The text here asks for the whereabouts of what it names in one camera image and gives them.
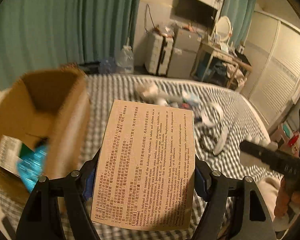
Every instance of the open cardboard box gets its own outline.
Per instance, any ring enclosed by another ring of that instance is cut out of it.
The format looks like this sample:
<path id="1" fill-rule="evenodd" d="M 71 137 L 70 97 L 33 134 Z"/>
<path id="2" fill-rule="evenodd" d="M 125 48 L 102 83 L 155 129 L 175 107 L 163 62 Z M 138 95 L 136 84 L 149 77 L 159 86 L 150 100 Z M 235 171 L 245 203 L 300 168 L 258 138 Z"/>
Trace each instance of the open cardboard box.
<path id="1" fill-rule="evenodd" d="M 25 74 L 0 103 L 0 140 L 7 135 L 34 149 L 40 138 L 48 137 L 44 174 L 61 178 L 77 169 L 89 114 L 82 71 L 66 68 Z M 21 179 L 1 167 L 0 188 L 19 203 L 29 197 Z"/>

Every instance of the teal curtain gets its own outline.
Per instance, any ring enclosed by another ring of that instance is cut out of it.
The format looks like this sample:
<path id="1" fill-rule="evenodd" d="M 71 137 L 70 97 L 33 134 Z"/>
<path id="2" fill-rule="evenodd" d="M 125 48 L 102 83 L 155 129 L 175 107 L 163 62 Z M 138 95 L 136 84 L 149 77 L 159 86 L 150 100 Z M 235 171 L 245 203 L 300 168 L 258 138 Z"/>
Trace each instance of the teal curtain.
<path id="1" fill-rule="evenodd" d="M 228 16 L 233 27 L 229 44 L 234 42 L 235 48 L 244 41 L 248 34 L 256 0 L 224 0 L 221 16 Z"/>
<path id="2" fill-rule="evenodd" d="M 127 37 L 133 41 L 138 5 L 139 0 L 3 0 L 0 89 L 25 72 L 114 56 Z"/>

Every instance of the blue wrapper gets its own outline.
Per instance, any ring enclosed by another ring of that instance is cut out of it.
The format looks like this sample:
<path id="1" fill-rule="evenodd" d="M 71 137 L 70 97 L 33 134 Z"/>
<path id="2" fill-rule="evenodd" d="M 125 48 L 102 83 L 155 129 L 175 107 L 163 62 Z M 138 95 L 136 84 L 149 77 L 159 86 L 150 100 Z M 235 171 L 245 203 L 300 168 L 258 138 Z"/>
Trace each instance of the blue wrapper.
<path id="1" fill-rule="evenodd" d="M 31 193 L 39 177 L 42 175 L 44 161 L 46 158 L 47 146 L 42 145 L 26 156 L 22 156 L 17 164 L 18 172 L 23 184 Z"/>

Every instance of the television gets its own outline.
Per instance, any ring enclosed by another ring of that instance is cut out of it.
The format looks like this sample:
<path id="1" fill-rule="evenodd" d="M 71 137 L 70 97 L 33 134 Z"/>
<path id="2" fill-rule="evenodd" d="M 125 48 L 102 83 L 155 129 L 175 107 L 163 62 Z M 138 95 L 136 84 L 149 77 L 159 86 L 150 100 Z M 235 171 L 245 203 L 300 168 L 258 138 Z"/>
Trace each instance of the television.
<path id="1" fill-rule="evenodd" d="M 199 0 L 179 0 L 175 15 L 212 29 L 217 9 Z"/>

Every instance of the white suitcase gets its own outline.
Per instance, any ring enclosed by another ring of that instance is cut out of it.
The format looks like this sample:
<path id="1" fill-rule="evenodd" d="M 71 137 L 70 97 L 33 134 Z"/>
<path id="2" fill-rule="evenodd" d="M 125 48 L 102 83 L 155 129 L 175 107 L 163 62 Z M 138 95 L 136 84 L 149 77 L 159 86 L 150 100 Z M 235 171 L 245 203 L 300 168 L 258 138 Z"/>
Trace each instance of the white suitcase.
<path id="1" fill-rule="evenodd" d="M 167 73 L 172 46 L 172 38 L 149 33 L 145 66 L 150 74 L 165 75 Z"/>

